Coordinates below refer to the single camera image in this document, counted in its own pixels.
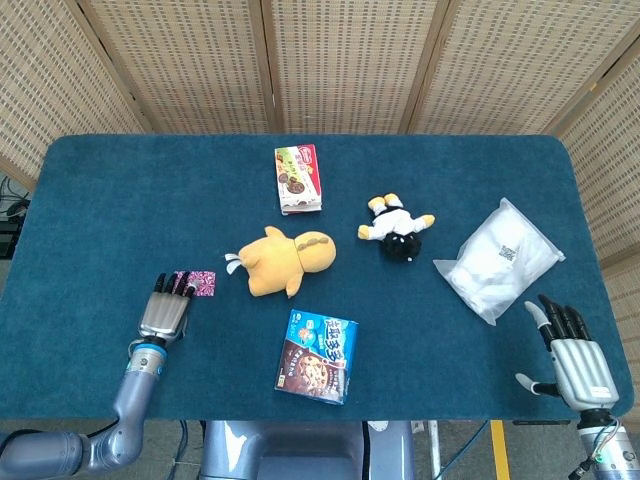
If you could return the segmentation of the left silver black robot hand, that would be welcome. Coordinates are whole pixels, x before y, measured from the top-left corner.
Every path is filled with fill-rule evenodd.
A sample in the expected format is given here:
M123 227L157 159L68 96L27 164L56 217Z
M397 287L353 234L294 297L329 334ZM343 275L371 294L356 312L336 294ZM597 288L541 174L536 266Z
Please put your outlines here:
M190 275L184 271L158 276L138 327L145 342L165 347L184 337L189 306L198 287L189 280Z

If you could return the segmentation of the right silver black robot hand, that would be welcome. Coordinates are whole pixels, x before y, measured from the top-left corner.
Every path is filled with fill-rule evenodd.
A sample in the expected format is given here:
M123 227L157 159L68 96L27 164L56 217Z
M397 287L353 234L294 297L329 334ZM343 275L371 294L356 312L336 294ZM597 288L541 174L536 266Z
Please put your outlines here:
M515 375L516 381L536 396L561 398L574 412L612 409L619 393L604 353L582 315L545 295L538 299L538 303L526 301L524 307L549 353L555 381L539 382L523 373Z

